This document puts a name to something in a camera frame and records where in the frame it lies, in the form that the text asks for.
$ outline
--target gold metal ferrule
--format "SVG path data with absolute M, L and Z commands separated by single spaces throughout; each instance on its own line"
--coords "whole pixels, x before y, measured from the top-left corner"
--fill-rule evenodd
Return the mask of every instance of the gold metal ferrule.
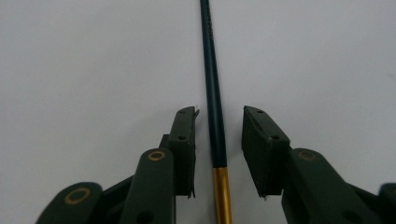
M 228 184 L 228 170 L 213 168 L 215 184 L 215 198 L 218 224 L 232 224 L 230 187 Z

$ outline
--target dark green rod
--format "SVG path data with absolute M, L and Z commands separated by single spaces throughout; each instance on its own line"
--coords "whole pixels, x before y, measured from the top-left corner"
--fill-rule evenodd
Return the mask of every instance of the dark green rod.
M 202 35 L 204 41 L 207 116 L 213 168 L 227 167 L 224 123 L 221 110 L 218 68 L 208 0 L 201 0 Z

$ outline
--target clamp jaw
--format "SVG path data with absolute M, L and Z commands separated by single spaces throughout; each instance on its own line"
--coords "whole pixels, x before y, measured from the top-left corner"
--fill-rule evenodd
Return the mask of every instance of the clamp jaw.
M 282 194 L 289 224 L 396 223 L 396 184 L 379 195 L 345 182 L 318 152 L 291 149 L 289 138 L 262 110 L 244 108 L 242 149 L 261 197 Z
M 102 190 L 77 183 L 49 203 L 37 224 L 176 223 L 177 195 L 194 193 L 195 118 L 193 106 L 177 111 L 158 148 L 140 157 L 135 174 Z

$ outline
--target white background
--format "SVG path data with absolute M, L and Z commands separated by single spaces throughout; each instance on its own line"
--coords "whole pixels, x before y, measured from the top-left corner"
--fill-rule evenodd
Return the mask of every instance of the white background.
M 211 2 L 234 223 L 286 223 L 240 148 L 243 106 L 349 183 L 395 182 L 396 2 Z M 34 223 L 57 192 L 132 175 L 175 113 L 198 105 L 195 199 L 215 223 L 199 1 L 0 2 L 0 223 Z

